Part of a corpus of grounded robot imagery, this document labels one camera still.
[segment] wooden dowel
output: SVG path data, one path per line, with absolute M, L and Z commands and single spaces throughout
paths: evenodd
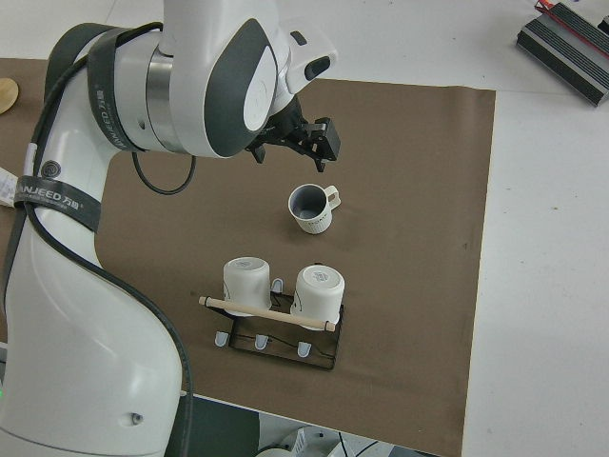
M 307 326 L 317 328 L 319 330 L 334 331 L 336 326 L 328 321 L 319 321 L 317 319 L 311 319 L 308 317 L 293 316 L 284 312 L 271 311 L 270 309 L 259 309 L 254 307 L 248 307 L 239 303 L 226 302 L 225 300 L 218 300 L 211 297 L 199 298 L 199 304 L 208 308 L 219 308 L 226 311 L 237 311 L 245 314 L 251 314 L 252 316 L 265 317 L 266 319 L 272 319 L 273 321 L 287 322 L 289 324 L 296 324 L 298 326 Z

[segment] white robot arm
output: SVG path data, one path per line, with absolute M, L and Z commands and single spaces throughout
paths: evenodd
M 295 97 L 336 61 L 318 30 L 280 22 L 273 0 L 165 8 L 163 30 L 91 26 L 62 40 L 88 38 L 77 62 L 49 78 L 0 283 L 9 325 L 3 456 L 161 457 L 183 382 L 191 398 L 177 331 L 95 254 L 115 153 L 248 149 L 261 162 L 270 143 L 313 158 L 318 170 L 337 158 L 331 121 L 308 124 Z M 181 433 L 186 456 L 188 427 Z

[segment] wooden disc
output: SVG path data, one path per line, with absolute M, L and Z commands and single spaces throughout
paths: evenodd
M 14 105 L 18 95 L 17 83 L 10 78 L 0 78 L 0 114 Z

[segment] brown paper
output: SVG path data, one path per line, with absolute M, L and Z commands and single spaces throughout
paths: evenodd
M 41 95 L 36 73 L 44 63 L 0 62 L 23 97 L 24 80 L 35 80 L 40 86 L 29 90 Z M 322 80 L 300 98 L 305 117 L 331 117 L 343 141 L 325 173 L 288 149 L 268 148 L 263 165 L 248 153 L 200 159 L 190 187 L 165 197 L 145 188 L 129 155 L 119 154 L 108 173 L 100 260 L 178 326 L 198 393 L 460 455 L 495 94 Z M 13 108 L 27 131 L 32 108 Z M 19 170 L 27 135 L 5 124 L 0 116 L 0 160 Z M 179 185 L 187 174 L 185 156 L 142 155 L 157 186 Z M 341 194 L 321 235 L 302 232 L 287 211 L 289 193 L 303 183 Z M 0 214 L 4 246 L 10 210 Z M 230 321 L 197 301 L 222 298 L 223 264 L 244 255 L 267 260 L 288 293 L 315 262 L 341 272 L 345 319 L 334 370 L 214 346 Z

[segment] table surface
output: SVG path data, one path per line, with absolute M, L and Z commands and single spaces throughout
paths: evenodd
M 609 14 L 604 0 L 566 3 L 593 24 Z M 604 456 L 609 104 L 594 109 L 516 49 L 534 0 L 464 4 L 283 0 L 280 10 L 326 30 L 341 53 L 328 78 L 498 91 L 462 455 Z M 162 10 L 160 0 L 7 0 L 0 57 L 46 58 L 75 24 L 135 26 Z

